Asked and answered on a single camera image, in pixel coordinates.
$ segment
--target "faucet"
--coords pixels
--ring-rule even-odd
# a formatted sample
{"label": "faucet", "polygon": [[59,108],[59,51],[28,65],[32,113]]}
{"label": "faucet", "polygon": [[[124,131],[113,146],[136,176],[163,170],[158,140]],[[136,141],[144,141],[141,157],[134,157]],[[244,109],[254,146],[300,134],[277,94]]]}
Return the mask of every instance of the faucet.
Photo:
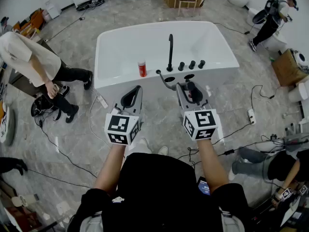
{"label": "faucet", "polygon": [[166,70],[168,72],[171,72],[173,70],[172,68],[172,56],[173,56],[173,45],[174,45],[174,40],[173,40],[173,35],[169,35],[169,64]]}

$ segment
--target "black t-shirt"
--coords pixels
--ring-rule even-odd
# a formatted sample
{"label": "black t-shirt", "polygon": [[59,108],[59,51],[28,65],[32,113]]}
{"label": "black t-shirt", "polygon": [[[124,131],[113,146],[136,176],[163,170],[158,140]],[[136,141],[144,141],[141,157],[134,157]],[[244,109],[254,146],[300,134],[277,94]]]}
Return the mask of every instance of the black t-shirt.
{"label": "black t-shirt", "polygon": [[[308,181],[309,149],[299,151],[296,156],[300,161],[300,169],[295,179],[297,181]],[[279,152],[269,165],[268,178],[270,180],[278,179],[280,181],[284,181],[295,162],[296,160],[292,156],[287,155],[286,151]]]}
{"label": "black t-shirt", "polygon": [[102,211],[107,231],[223,231],[219,207],[251,230],[250,209],[239,184],[219,187],[211,196],[197,186],[194,169],[172,157],[133,153],[125,161],[112,203],[107,193],[91,189],[70,225],[79,231],[83,219]]}

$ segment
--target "bathtub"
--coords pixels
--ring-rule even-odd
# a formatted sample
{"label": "bathtub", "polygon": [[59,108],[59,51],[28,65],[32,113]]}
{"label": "bathtub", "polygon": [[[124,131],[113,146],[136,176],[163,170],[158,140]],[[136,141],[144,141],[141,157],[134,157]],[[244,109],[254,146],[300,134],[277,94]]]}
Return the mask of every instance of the bathtub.
{"label": "bathtub", "polygon": [[[173,34],[173,71],[168,72],[169,35]],[[138,61],[146,60],[147,76],[140,77]],[[193,70],[188,68],[194,60]],[[206,63],[198,68],[201,60]],[[183,71],[178,70],[184,62]],[[143,99],[173,94],[156,70],[169,84],[191,81],[216,88],[237,71],[239,64],[218,28],[211,22],[171,21],[141,24],[104,32],[98,36],[94,87],[112,106],[115,97],[140,85]]]}

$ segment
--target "red can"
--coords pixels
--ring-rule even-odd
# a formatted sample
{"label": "red can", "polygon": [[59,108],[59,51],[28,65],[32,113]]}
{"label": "red can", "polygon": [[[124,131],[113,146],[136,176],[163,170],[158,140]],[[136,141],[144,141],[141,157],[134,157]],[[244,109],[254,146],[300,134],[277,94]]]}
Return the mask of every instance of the red can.
{"label": "red can", "polygon": [[147,75],[146,61],[138,62],[138,65],[139,65],[140,76],[145,77]]}

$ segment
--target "floor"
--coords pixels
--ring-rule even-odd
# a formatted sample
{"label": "floor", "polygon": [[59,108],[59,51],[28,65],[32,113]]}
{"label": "floor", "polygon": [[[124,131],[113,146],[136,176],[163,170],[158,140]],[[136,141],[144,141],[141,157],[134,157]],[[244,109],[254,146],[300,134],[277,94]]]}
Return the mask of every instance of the floor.
{"label": "floor", "polygon": [[[131,26],[135,24],[157,22],[160,18],[170,20],[202,20],[221,23],[229,28],[245,32],[251,29],[245,19],[247,10],[230,4],[227,0],[206,0],[201,9],[193,13],[192,9],[182,9],[180,16],[177,10],[167,7],[163,0],[109,0],[100,7],[85,12],[84,21],[77,21],[69,28],[51,39],[48,44],[70,66],[94,69],[97,37],[104,31]],[[83,12],[77,12],[74,7],[65,10],[60,17],[48,23],[41,34],[46,39],[52,38],[67,25],[77,20]],[[221,87],[212,90],[214,99],[211,102],[217,109],[223,134],[228,135],[248,123],[247,108],[251,106],[251,89],[254,85],[263,85],[262,94],[271,96],[279,86],[278,80],[271,67],[269,52],[258,46],[254,53],[247,45],[253,34],[243,35],[224,28],[217,27],[227,40],[240,68],[237,74]],[[99,102],[95,102],[91,113],[90,106],[95,98],[91,91],[85,91],[82,83],[70,83],[71,92],[68,100],[80,106],[78,115],[71,124],[65,123],[65,116],[54,122],[53,116],[46,119],[43,130],[50,140],[59,145],[59,149],[67,154],[71,160],[95,173],[100,170],[108,152],[109,146],[97,139],[89,129],[89,122],[94,133],[106,140],[103,133],[105,110]],[[265,100],[258,95],[259,87],[253,92],[254,97]],[[261,140],[261,135],[284,135],[284,128],[291,122],[301,119],[300,113],[282,118],[282,113],[297,112],[298,107],[291,104],[287,97],[288,88],[277,90],[275,98],[270,102],[253,99],[257,124],[248,126],[224,142],[217,143],[214,148],[218,154],[226,150],[235,149]],[[16,114],[16,135],[11,146],[2,145],[2,156],[23,159],[28,167],[42,174],[64,181],[91,187],[95,181],[89,173],[76,168],[68,159],[58,153],[41,129],[35,124],[30,115],[30,107],[34,99],[8,85],[5,101],[10,104]],[[143,103],[143,126],[140,137],[147,138],[149,146],[154,152],[164,145],[169,147],[169,155],[179,157],[187,154],[187,147],[196,148],[184,134],[179,120],[178,103],[176,97],[166,97],[158,101]],[[237,155],[221,156],[220,161],[226,171],[229,171]],[[188,162],[188,157],[181,160]],[[199,155],[192,156],[192,160],[199,161]],[[202,173],[201,164],[196,165],[196,175]],[[16,188],[18,194],[37,193],[40,201],[30,208],[35,210],[42,221],[50,223],[55,219],[62,221],[74,214],[78,208],[81,196],[87,188],[73,186],[57,180],[47,178],[34,172],[27,172],[21,176],[17,170],[3,175],[3,178]],[[242,184],[249,205],[255,205],[271,191],[271,185],[263,180],[236,176],[234,182]],[[44,213],[51,218],[44,219]]]}

